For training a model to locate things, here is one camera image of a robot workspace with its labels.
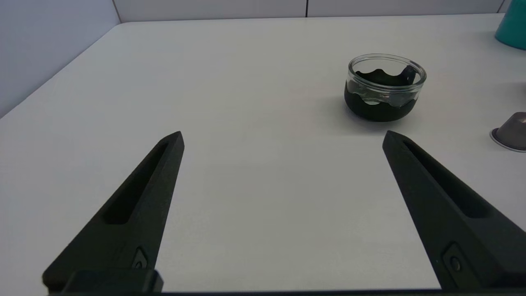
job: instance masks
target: metal cup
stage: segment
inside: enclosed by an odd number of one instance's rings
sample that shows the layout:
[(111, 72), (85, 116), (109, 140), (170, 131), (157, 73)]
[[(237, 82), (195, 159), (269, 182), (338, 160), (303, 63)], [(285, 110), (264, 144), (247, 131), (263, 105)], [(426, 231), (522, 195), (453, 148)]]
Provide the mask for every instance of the metal cup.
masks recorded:
[(517, 152), (526, 152), (526, 112), (513, 114), (500, 128), (490, 133), (499, 145)]

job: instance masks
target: teal cup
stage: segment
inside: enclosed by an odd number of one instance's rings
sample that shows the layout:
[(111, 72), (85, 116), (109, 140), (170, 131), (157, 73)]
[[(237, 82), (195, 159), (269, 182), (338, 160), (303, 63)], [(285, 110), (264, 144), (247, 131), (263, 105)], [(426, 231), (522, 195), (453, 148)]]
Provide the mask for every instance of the teal cup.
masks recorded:
[(509, 46), (526, 50), (526, 0), (512, 0), (495, 38)]

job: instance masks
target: gray wall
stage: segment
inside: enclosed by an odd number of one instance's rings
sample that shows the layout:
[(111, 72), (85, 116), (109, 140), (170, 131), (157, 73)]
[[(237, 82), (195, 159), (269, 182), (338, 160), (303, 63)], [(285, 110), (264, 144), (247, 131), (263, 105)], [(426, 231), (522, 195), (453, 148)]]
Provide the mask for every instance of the gray wall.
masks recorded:
[(305, 17), (307, 0), (114, 0), (123, 22)]
[(496, 13), (503, 0), (309, 0), (310, 17)]
[(0, 117), (118, 23), (112, 0), (0, 0)]

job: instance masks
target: white table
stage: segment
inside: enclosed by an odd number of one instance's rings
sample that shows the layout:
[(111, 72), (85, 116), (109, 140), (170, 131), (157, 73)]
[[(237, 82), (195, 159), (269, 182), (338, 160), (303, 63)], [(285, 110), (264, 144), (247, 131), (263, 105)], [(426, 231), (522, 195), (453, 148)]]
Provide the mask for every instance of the white table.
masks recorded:
[[(165, 291), (438, 288), (381, 143), (405, 134), (526, 229), (526, 155), (489, 138), (526, 109), (502, 15), (127, 23), (0, 120), (0, 289), (41, 274), (163, 136), (186, 143), (157, 260)], [(428, 73), (365, 122), (347, 63)]]

